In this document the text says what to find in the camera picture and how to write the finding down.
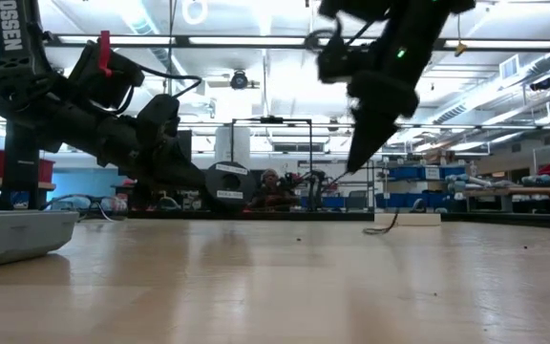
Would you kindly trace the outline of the silver ceiling duct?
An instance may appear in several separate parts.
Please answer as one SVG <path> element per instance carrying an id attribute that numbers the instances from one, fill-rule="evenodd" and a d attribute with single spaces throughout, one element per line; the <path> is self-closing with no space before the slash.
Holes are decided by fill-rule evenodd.
<path id="1" fill-rule="evenodd" d="M 531 81 L 546 75 L 550 71 L 550 53 L 542 54 L 540 57 L 532 55 L 519 55 L 520 71 L 513 81 L 502 81 L 498 75 L 479 83 L 461 96 L 438 107 L 428 123 L 444 123 L 461 114 L 467 113 L 475 108 L 491 102 L 506 95 L 514 86 L 528 84 Z"/>
<path id="2" fill-rule="evenodd" d="M 159 29 L 146 11 L 142 0 L 111 0 L 116 13 L 130 28 L 132 33 L 140 37 L 158 35 Z M 165 68 L 168 75 L 185 75 L 185 70 L 173 56 L 173 53 L 164 48 L 149 48 L 148 51 Z M 163 91 L 170 95 L 181 94 L 184 90 L 190 92 L 195 80 L 163 80 Z"/>

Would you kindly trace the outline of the black vertical frame post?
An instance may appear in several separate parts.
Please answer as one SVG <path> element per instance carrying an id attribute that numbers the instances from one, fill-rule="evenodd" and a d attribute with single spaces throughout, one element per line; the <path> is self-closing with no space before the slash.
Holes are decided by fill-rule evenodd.
<path id="1" fill-rule="evenodd" d="M 13 196 L 26 196 L 27 209 L 39 207 L 39 149 L 32 129 L 7 122 L 2 198 L 13 205 Z"/>

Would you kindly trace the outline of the wooden workbench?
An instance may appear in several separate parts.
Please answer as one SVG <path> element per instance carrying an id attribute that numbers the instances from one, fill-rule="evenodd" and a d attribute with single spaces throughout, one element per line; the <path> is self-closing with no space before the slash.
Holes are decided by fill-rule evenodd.
<path id="1" fill-rule="evenodd" d="M 513 197 L 515 195 L 533 196 L 542 195 L 550 197 L 550 187 L 506 187 L 506 188 L 482 188 L 464 190 L 462 194 L 467 199 L 467 208 L 471 210 L 471 199 L 477 197 L 500 197 L 502 212 L 513 211 Z"/>

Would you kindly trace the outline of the yellow hanging tag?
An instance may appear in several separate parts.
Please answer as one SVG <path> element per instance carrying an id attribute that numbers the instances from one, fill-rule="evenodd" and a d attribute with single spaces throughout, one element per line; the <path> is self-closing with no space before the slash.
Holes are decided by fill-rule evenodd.
<path id="1" fill-rule="evenodd" d="M 467 50 L 467 45 L 462 42 L 461 34 L 461 15 L 456 16 L 457 44 L 455 46 L 454 57 L 460 57 Z"/>

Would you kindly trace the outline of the white ceiling vent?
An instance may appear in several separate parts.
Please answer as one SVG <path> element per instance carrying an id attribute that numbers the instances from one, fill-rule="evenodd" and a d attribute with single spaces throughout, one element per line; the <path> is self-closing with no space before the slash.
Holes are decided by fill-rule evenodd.
<path id="1" fill-rule="evenodd" d="M 499 64 L 499 77 L 502 81 L 513 81 L 520 71 L 519 56 L 517 54 L 509 57 Z"/>

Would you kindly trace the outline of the grey chair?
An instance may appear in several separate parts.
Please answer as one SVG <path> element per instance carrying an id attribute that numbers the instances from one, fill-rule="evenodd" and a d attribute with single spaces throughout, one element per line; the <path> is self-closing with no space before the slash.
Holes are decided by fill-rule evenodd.
<path id="1" fill-rule="evenodd" d="M 346 198 L 346 210 L 347 212 L 364 211 L 368 207 L 368 203 L 366 190 L 353 190 Z"/>

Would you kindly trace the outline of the blue bin row with label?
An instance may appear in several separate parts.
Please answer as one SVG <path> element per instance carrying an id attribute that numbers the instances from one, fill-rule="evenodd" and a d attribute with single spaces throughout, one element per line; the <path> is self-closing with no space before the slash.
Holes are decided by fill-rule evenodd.
<path id="1" fill-rule="evenodd" d="M 388 177 L 392 180 L 444 180 L 450 175 L 462 175 L 466 172 L 463 166 L 397 166 L 389 169 Z"/>

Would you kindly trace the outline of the grey plastic bin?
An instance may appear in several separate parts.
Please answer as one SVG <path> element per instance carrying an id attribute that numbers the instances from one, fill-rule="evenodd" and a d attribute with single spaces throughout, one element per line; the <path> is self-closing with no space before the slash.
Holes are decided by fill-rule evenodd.
<path id="1" fill-rule="evenodd" d="M 0 265 L 40 257 L 71 241 L 79 214 L 0 210 Z"/>

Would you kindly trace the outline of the black metal frame stand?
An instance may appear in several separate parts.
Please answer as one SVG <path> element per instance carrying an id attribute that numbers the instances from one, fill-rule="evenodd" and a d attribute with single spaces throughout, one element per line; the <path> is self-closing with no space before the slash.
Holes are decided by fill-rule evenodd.
<path id="1" fill-rule="evenodd" d="M 269 125 L 285 125 L 287 127 L 297 127 L 297 126 L 300 126 L 302 123 L 304 123 L 308 128 L 309 170 L 313 169 L 313 121 L 310 118 L 281 118 L 281 117 L 275 117 L 275 116 L 267 116 L 267 117 L 259 117 L 259 118 L 233 118 L 230 122 L 230 127 L 234 128 L 238 121 L 259 122 L 260 125 L 264 127 L 267 127 Z M 307 173 L 305 173 L 299 179 L 297 179 L 295 186 L 299 186 L 302 183 L 307 183 L 306 175 Z"/>

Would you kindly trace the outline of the white building column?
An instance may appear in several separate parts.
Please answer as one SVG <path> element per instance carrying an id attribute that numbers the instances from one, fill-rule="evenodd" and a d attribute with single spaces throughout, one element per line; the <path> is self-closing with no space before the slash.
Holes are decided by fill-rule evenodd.
<path id="1" fill-rule="evenodd" d="M 248 127 L 221 126 L 215 131 L 216 161 L 233 161 L 245 167 L 250 164 L 251 130 Z"/>

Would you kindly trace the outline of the black cord spool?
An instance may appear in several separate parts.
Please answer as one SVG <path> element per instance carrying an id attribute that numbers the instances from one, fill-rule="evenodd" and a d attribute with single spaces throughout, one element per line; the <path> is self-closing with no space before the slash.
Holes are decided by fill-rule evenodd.
<path id="1" fill-rule="evenodd" d="M 239 212 L 252 200 L 256 185 L 253 174 L 241 164 L 219 161 L 205 172 L 205 200 L 216 212 Z"/>

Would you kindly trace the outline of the white tape roll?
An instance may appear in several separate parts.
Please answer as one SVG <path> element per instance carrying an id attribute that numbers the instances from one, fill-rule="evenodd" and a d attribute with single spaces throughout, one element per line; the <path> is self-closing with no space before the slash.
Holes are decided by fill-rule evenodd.
<path id="1" fill-rule="evenodd" d="M 376 213 L 374 222 L 380 226 L 440 226 L 441 215 L 437 213 Z"/>

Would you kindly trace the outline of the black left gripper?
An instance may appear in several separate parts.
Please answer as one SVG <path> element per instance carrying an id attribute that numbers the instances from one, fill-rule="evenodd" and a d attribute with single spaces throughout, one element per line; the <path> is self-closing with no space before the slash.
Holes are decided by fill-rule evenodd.
<path id="1" fill-rule="evenodd" d="M 136 136 L 136 118 L 108 119 L 96 129 L 99 165 L 113 164 L 133 179 L 153 184 L 203 187 L 204 173 L 181 154 L 177 136 L 164 135 L 144 145 Z"/>

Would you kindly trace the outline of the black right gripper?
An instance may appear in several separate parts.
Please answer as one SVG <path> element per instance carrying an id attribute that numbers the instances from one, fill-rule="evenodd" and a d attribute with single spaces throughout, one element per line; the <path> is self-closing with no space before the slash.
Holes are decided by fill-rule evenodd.
<path id="1" fill-rule="evenodd" d="M 357 100 L 351 113 L 354 131 L 349 148 L 347 170 L 358 171 L 391 137 L 398 116 L 410 118 L 419 103 L 411 84 L 374 71 L 360 71 L 349 82 L 349 96 Z"/>

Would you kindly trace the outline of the person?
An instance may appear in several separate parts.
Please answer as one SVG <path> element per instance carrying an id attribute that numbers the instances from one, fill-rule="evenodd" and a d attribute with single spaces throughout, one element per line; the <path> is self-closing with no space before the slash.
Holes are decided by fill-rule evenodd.
<path id="1" fill-rule="evenodd" d="M 278 173 L 267 168 L 261 176 L 261 186 L 255 191 L 247 208 L 257 211 L 289 211 L 299 199 L 289 188 L 281 186 Z"/>

